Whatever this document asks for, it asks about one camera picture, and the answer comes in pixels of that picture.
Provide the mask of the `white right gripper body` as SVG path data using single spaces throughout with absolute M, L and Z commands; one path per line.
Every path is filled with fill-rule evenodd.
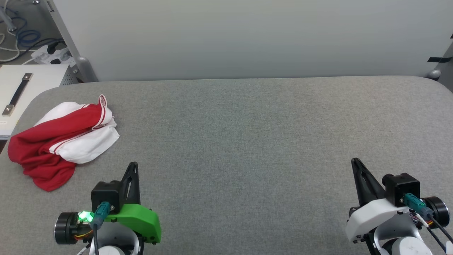
M 349 242 L 360 242 L 367 234 L 375 245 L 395 239 L 400 245 L 425 245 L 411 217 L 409 207 L 396 207 L 387 199 L 367 203 L 354 211 L 346 223 L 345 234 Z

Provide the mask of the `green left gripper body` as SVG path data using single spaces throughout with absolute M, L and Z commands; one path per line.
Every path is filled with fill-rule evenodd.
M 124 204 L 120 213 L 109 214 L 104 222 L 119 223 L 145 237 L 146 243 L 160 243 L 162 229 L 157 213 L 139 204 Z

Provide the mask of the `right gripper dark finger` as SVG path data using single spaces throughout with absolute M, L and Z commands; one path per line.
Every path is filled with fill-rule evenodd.
M 359 202 L 359 207 L 362 205 L 362 193 L 361 193 L 361 169 L 359 168 L 357 159 L 351 159 L 352 172 L 354 177 L 354 183 L 356 187 L 356 194 Z
M 385 198 L 385 190 L 359 158 L 354 158 L 354 181 L 359 206 Z

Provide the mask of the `red and white shirt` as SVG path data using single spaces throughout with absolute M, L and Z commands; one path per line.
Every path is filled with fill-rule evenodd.
M 69 181 L 76 165 L 93 161 L 119 139 L 115 128 L 103 94 L 96 104 L 60 103 L 11 137 L 8 157 L 37 187 L 52 192 Z

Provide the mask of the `white metal equipment case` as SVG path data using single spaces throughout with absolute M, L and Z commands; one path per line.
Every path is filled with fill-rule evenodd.
M 21 85 L 28 81 L 10 115 L 3 115 Z M 0 67 L 0 141 L 8 140 L 18 120 L 39 94 L 59 86 L 78 84 L 69 64 L 2 65 Z

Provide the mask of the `white power strip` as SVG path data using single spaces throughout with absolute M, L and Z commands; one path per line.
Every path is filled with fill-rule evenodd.
M 44 45 L 32 53 L 32 59 L 38 64 L 68 64 L 71 68 L 74 67 L 76 62 L 68 48 L 58 50 L 56 47 L 56 44 Z

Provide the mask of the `grey metal stand leg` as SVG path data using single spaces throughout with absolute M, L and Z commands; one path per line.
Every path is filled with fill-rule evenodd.
M 5 7 L 0 6 L 0 19 L 6 24 L 8 31 L 16 31 L 17 27 L 13 24 L 12 19 L 6 14 L 5 10 Z

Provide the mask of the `grey metal partition post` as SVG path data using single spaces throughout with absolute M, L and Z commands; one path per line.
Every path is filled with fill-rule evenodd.
M 71 53 L 72 57 L 75 60 L 76 66 L 78 68 L 78 73 L 81 74 L 84 82 L 98 82 L 97 76 L 95 75 L 89 60 L 80 55 L 76 45 L 64 24 L 63 18 L 58 12 L 57 7 L 55 6 L 54 0 L 44 0 L 45 5 L 52 16 L 53 21 L 55 22 L 60 34 L 62 35 L 66 45 Z

